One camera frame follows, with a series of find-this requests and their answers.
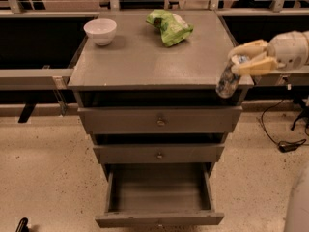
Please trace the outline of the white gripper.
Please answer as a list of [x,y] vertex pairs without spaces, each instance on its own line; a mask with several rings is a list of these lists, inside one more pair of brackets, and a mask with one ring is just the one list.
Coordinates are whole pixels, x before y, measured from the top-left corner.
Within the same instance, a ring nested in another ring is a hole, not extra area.
[[235,63],[231,67],[232,73],[239,76],[257,76],[269,74],[276,68],[280,70],[300,69],[309,60],[309,31],[279,34],[269,43],[264,40],[244,43],[234,47],[228,53],[228,58],[232,59],[236,55],[241,55],[252,59],[263,53],[267,47],[267,55],[271,57]]

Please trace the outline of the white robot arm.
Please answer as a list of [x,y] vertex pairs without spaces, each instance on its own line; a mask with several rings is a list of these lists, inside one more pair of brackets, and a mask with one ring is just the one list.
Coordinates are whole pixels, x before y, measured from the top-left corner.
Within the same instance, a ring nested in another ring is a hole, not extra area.
[[[230,73],[237,77],[259,76],[273,70],[297,70],[308,64],[308,32],[292,31],[270,42],[257,40],[230,51]],[[309,164],[298,173],[291,189],[284,232],[309,232]]]

